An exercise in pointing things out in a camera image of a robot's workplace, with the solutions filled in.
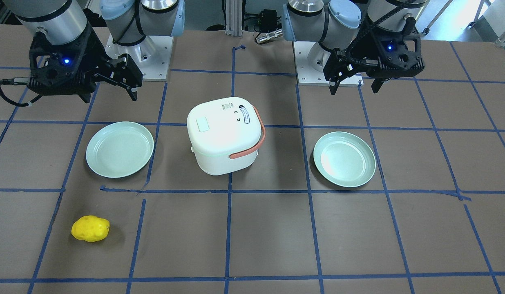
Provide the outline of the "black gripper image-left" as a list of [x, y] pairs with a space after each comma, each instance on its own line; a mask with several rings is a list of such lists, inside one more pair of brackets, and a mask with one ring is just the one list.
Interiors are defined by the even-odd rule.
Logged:
[[137, 88], [143, 74], [133, 58], [124, 53], [110, 58], [92, 26], [73, 41], [53, 45], [47, 34], [38, 29], [29, 50], [30, 73], [28, 89], [42, 96], [78, 95], [90, 103], [96, 82], [118, 86], [137, 101]]

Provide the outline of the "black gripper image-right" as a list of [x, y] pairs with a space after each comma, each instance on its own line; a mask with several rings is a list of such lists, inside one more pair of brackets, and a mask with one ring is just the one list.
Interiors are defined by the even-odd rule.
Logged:
[[421, 40], [416, 21], [406, 20], [398, 31], [389, 31], [374, 25], [371, 20], [362, 23], [357, 38], [346, 49], [353, 66], [339, 48], [332, 49], [324, 68], [329, 91], [335, 95], [339, 84], [361, 72], [374, 78], [371, 89], [377, 94], [390, 78], [411, 78], [425, 69], [421, 55]]

